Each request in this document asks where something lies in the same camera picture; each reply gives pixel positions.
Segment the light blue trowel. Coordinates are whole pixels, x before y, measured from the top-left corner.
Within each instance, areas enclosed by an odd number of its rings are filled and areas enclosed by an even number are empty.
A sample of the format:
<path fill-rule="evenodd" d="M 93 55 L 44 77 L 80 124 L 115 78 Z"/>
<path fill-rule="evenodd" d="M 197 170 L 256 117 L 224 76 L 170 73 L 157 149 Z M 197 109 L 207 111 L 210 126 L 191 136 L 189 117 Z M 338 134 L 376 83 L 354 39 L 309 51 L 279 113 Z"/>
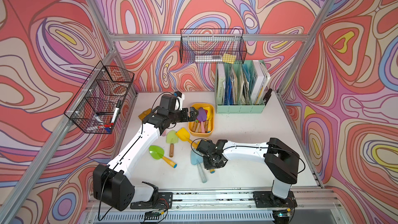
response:
<path fill-rule="evenodd" d="M 191 151 L 190 153 L 190 162 L 193 166 L 196 166 L 199 171 L 199 176 L 201 178 L 202 183 L 207 182 L 207 177 L 205 175 L 204 169 L 202 168 L 202 163 L 203 163 L 203 157 L 195 153 L 194 151 Z"/>

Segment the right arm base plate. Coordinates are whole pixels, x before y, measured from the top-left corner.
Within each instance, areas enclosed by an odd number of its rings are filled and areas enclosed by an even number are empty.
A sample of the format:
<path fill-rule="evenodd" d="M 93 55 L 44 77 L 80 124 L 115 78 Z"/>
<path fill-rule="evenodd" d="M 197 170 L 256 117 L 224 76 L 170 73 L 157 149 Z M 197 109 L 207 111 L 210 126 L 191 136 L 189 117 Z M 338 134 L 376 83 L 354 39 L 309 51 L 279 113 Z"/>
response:
<path fill-rule="evenodd" d="M 256 208 L 295 208 L 297 202 L 292 191 L 288 192 L 286 199 L 274 196 L 271 191 L 254 191 L 253 199 Z"/>

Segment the yellow storage box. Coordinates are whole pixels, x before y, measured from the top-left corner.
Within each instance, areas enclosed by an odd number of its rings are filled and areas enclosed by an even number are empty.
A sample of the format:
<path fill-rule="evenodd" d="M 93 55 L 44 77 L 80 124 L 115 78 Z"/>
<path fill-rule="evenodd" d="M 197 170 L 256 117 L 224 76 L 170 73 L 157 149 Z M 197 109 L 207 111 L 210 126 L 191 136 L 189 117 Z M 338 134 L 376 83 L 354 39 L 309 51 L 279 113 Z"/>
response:
<path fill-rule="evenodd" d="M 198 137 L 210 136 L 214 130 L 215 108 L 208 103 L 194 103 L 192 107 L 199 114 L 194 122 L 189 123 L 189 132 Z"/>

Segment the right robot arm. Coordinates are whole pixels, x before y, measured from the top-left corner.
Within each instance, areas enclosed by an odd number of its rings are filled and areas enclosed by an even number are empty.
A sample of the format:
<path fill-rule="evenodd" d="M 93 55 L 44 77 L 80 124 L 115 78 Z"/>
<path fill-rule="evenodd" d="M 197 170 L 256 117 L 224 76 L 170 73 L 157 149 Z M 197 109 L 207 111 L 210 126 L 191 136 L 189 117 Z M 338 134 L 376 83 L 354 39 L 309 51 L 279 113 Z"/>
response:
<path fill-rule="evenodd" d="M 248 160 L 265 164 L 274 175 L 272 194 L 279 199 L 289 197 L 291 186 L 297 183 L 304 163 L 299 154 L 278 138 L 259 144 L 236 143 L 228 140 L 202 139 L 194 151 L 203 158 L 207 170 L 225 167 L 230 160 Z"/>

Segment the yellow shovel yellow handle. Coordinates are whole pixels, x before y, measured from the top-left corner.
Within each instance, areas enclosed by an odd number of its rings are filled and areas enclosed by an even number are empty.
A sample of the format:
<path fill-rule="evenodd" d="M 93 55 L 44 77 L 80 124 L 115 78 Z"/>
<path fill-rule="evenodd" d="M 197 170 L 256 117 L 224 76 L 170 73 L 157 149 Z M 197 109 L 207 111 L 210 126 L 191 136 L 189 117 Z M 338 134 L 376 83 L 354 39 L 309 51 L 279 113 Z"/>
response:
<path fill-rule="evenodd" d="M 192 147 L 193 147 L 194 150 L 197 149 L 197 147 L 198 147 L 200 141 L 201 141 L 201 139 L 199 139 L 197 142 L 195 142 L 195 141 L 192 142 L 191 145 L 192 145 Z M 209 171 L 210 171 L 211 174 L 215 173 L 215 170 L 214 170 L 214 169 L 209 169 Z"/>

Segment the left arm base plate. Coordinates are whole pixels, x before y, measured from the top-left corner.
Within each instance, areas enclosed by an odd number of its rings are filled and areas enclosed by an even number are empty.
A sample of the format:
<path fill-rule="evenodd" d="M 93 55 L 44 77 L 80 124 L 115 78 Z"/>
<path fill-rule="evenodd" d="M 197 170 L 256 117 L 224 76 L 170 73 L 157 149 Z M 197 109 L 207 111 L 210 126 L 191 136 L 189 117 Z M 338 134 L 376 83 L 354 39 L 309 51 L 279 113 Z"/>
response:
<path fill-rule="evenodd" d="M 130 209 L 170 209 L 173 205 L 172 192 L 158 192 L 148 202 L 134 202 L 130 204 Z"/>

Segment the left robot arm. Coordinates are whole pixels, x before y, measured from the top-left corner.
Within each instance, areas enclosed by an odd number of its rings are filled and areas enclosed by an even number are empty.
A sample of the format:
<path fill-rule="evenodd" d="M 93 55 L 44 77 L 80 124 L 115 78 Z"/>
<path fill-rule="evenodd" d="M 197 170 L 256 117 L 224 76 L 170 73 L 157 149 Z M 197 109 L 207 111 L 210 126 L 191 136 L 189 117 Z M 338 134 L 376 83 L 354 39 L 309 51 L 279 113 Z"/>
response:
<path fill-rule="evenodd" d="M 94 169 L 95 199 L 119 211 L 125 210 L 131 203 L 156 201 L 154 185 L 134 183 L 134 167 L 152 143 L 172 124 L 196 120 L 198 111 L 193 107 L 183 107 L 184 99 L 180 91 L 163 94 L 160 105 L 144 117 L 140 129 L 125 148 L 108 164 L 100 164 Z"/>

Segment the purple trowel pink handle front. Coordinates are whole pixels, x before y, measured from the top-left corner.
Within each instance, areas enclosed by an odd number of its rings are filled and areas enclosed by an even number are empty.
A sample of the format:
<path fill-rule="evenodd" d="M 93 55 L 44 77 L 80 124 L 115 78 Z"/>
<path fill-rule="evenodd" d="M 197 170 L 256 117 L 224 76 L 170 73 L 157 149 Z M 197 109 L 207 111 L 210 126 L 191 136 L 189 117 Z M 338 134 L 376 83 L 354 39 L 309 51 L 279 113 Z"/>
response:
<path fill-rule="evenodd" d="M 206 133 L 206 128 L 205 128 L 205 121 L 207 119 L 207 113 L 205 111 L 205 109 L 203 109 L 202 107 L 200 107 L 198 109 L 198 117 L 197 119 L 200 122 L 200 129 L 201 129 L 201 133 Z"/>

